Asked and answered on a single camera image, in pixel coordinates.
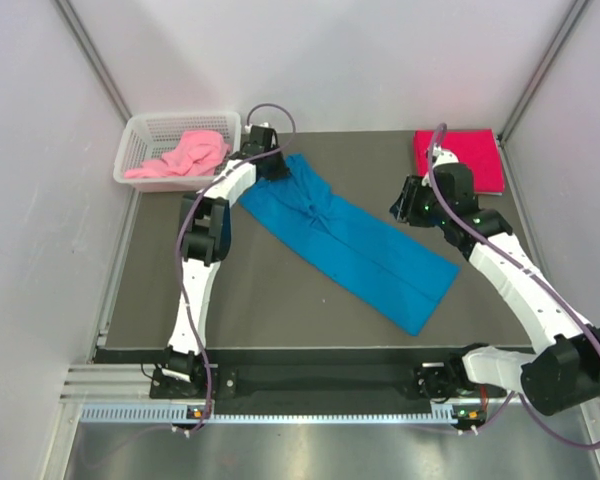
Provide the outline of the blue t shirt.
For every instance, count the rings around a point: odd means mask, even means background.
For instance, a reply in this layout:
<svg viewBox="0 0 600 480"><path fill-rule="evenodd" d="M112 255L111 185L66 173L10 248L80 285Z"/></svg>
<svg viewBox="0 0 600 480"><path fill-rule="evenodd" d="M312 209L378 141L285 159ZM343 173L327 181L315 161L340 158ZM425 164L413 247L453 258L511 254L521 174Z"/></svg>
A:
<svg viewBox="0 0 600 480"><path fill-rule="evenodd" d="M333 193L301 154L290 175L257 181L240 198L269 233L412 336L448 293L459 268Z"/></svg>

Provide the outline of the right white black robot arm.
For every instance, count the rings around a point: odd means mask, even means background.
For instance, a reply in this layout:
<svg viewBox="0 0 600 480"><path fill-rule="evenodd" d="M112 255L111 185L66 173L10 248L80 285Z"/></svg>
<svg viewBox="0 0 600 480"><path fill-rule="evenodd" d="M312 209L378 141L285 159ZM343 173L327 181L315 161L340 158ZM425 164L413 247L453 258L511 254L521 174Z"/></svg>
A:
<svg viewBox="0 0 600 480"><path fill-rule="evenodd" d="M476 343L450 356L446 380L467 396L482 384L522 394L551 416L600 397L600 327L572 311L524 252L512 227L483 209L461 163L410 175L391 214L414 227L438 227L445 240L494 287L521 323L532 353Z"/></svg>

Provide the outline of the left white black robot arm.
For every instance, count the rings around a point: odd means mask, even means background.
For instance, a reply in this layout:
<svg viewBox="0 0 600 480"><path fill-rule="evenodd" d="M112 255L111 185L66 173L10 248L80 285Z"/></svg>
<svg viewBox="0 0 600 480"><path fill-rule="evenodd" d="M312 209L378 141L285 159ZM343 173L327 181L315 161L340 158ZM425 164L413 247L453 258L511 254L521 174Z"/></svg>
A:
<svg viewBox="0 0 600 480"><path fill-rule="evenodd" d="M177 239L181 294L174 329L154 366L152 399L209 395L206 323L213 284L231 247L231 209L257 180L289 175L275 129L268 124L250 125L247 133L247 141L229 157L219 178L182 200Z"/></svg>

